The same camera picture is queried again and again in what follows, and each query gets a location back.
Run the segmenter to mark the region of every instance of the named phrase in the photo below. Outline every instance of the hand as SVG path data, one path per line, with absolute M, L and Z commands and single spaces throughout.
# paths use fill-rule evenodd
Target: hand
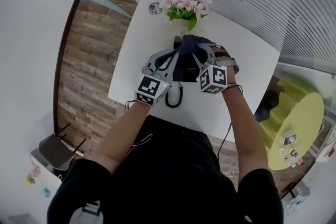
M 213 52 L 227 52 L 225 49 L 217 48 L 217 47 L 212 47 Z M 230 60 L 229 57 L 221 56 L 216 58 L 217 62 L 220 61 L 225 61 L 225 60 Z M 235 76 L 235 70 L 233 66 L 227 67 L 227 84 L 230 83 L 236 83 L 236 76 Z

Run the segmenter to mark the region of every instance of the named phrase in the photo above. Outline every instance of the flower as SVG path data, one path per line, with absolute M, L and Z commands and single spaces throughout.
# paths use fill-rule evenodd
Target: flower
M 179 8 L 185 8 L 187 11 L 190 11 L 197 5 L 195 0 L 181 0 L 176 6 Z
M 195 8 L 194 8 L 194 12 L 196 14 L 196 18 L 197 20 L 199 20 L 201 18 L 201 15 L 207 15 L 208 12 L 206 10 L 204 10 L 203 8 L 205 7 L 205 5 L 203 3 L 199 3 Z
M 206 11 L 209 10 L 210 5 L 212 4 L 212 0 L 198 0 L 198 1 L 204 4 Z
M 162 0 L 162 2 L 160 2 L 159 7 L 160 8 L 170 8 L 171 6 L 173 6 L 178 0 Z

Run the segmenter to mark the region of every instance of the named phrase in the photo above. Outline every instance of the yellow round table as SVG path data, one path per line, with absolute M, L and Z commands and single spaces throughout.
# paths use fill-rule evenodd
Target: yellow round table
M 282 170 L 289 166 L 280 156 L 281 135 L 293 130 L 297 140 L 293 145 L 284 146 L 289 151 L 294 148 L 300 156 L 315 141 L 323 120 L 323 99 L 314 89 L 298 81 L 281 79 L 278 83 L 285 92 L 280 93 L 279 104 L 270 111 L 269 119 L 260 122 L 262 138 L 268 153 L 268 165 L 273 170 Z

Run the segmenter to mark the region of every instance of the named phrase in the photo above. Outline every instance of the chair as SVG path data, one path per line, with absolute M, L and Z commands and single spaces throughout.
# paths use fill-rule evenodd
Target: chair
M 70 166 L 70 162 L 79 149 L 79 147 L 86 141 L 86 138 L 75 148 L 74 151 L 69 150 L 65 144 L 62 143 L 62 139 L 66 136 L 58 137 L 58 135 L 65 130 L 71 123 L 67 124 L 58 133 L 52 134 L 46 139 L 43 139 L 39 145 L 38 149 L 34 150 L 35 153 L 39 153 L 43 158 L 55 169 L 67 170 Z

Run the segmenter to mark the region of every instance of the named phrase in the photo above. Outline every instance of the black t-shirt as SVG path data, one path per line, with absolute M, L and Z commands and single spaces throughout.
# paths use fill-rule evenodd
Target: black t-shirt
M 222 223 L 283 223 L 283 209 L 272 174 L 247 174 L 236 192 L 219 170 L 207 137 L 199 132 L 146 120 L 136 146 L 111 175 L 86 159 L 74 163 L 55 194 L 48 223 L 70 223 L 74 212 L 99 201 L 103 223 L 217 220 Z

